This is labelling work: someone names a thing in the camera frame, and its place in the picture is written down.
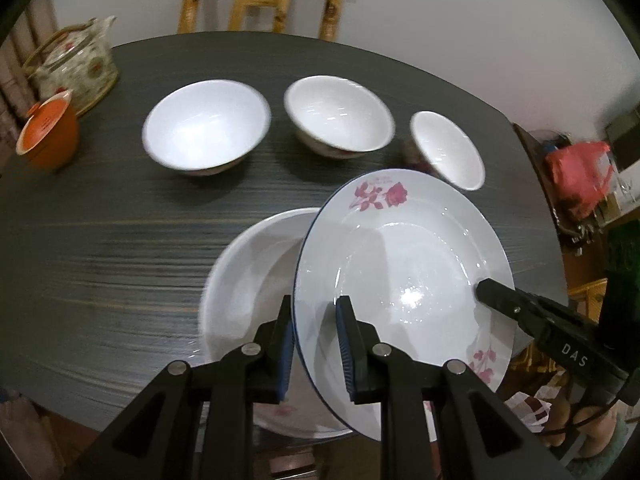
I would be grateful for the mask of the orange lidded clay bowl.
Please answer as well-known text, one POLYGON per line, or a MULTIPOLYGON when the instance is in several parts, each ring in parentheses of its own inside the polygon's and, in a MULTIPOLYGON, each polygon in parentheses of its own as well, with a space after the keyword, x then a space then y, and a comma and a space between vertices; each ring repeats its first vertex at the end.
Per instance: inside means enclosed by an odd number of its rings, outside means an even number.
POLYGON ((79 145, 73 91, 65 89, 35 103, 16 142, 15 153, 33 167, 58 170, 74 157, 79 145))

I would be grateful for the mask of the medium white bowl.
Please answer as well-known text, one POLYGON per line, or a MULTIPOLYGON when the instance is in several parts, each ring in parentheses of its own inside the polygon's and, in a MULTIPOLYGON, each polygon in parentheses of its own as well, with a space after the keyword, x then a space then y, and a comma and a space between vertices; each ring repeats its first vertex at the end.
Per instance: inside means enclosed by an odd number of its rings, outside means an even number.
POLYGON ((395 121, 385 103, 346 78, 299 79, 284 92, 284 108, 297 139, 323 157, 358 158, 386 148, 395 136, 395 121))

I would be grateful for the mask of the white floral plate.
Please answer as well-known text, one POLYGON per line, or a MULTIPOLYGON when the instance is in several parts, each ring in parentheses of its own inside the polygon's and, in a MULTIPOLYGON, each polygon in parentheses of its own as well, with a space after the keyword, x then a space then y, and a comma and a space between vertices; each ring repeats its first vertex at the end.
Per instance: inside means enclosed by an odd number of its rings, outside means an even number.
MULTIPOLYGON (((201 346, 208 362, 252 341, 260 324, 278 316, 283 297, 292 292, 299 249, 317 214, 314 207, 299 208, 259 221, 217 258, 198 309, 201 346)), ((285 400, 278 405, 256 404, 254 423, 276 434, 312 440, 352 432, 320 400, 297 356, 285 400)))
POLYGON ((324 405, 357 434, 381 437, 378 406, 353 404, 345 386, 334 315, 341 296, 386 344, 428 364, 461 360, 499 387, 515 323, 476 299, 484 278, 513 282, 497 234, 452 186, 405 169, 343 184, 311 223, 293 286, 298 354, 324 405))

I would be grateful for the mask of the striped curtain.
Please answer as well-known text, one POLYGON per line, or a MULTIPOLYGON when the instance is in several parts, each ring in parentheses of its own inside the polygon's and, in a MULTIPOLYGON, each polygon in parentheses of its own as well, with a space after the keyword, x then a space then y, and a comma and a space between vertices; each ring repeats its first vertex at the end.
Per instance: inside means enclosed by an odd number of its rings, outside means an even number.
POLYGON ((53 0, 30 0, 1 44, 1 165, 13 153, 36 100, 22 65, 57 30, 53 0))

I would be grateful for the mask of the floral porcelain teapot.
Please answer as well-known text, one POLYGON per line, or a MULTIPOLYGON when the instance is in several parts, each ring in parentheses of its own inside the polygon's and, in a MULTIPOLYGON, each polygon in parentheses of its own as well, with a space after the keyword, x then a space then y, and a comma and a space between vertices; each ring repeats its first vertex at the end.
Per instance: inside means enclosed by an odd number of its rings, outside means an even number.
POLYGON ((111 15, 64 27, 29 55, 22 70, 40 99, 70 90, 80 117, 107 96, 119 78, 107 39, 114 21, 111 15))

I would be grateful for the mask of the large red patterned bowl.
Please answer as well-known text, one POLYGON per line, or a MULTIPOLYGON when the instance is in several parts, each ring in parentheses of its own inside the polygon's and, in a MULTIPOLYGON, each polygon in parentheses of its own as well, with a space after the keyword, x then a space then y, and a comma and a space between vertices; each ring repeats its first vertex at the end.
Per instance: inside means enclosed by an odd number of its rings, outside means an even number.
POLYGON ((264 96, 248 84, 213 79, 187 84, 157 102, 142 127, 145 153, 165 168, 212 176, 259 145, 271 122, 264 96))

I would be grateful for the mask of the red plastic bag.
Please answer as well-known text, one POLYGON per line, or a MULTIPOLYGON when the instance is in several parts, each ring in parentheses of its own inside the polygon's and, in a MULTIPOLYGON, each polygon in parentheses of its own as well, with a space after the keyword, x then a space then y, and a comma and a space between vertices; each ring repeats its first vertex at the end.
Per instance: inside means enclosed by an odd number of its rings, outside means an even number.
POLYGON ((609 152, 604 141, 584 142, 550 152, 544 159, 556 195, 576 221, 589 217, 608 195, 614 176, 609 152))

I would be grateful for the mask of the small white bowl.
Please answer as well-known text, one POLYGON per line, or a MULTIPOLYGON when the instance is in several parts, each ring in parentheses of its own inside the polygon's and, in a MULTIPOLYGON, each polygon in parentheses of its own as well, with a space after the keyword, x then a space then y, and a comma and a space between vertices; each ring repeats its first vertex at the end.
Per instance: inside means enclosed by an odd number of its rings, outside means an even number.
POLYGON ((480 152, 451 119, 421 110, 411 117, 409 129, 406 157, 411 167, 462 191, 477 191, 484 185, 486 170, 480 152))

